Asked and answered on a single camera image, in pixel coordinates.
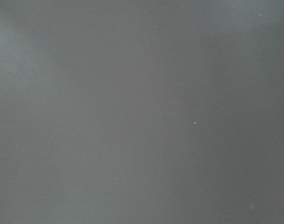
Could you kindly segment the grey laptop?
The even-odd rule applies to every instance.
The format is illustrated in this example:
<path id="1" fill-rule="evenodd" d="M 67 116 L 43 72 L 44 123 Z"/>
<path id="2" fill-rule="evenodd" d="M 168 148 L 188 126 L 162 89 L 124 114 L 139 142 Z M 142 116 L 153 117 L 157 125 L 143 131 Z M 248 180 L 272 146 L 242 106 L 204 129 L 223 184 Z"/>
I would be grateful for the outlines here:
<path id="1" fill-rule="evenodd" d="M 0 224 L 284 224 L 284 0 L 0 0 Z"/>

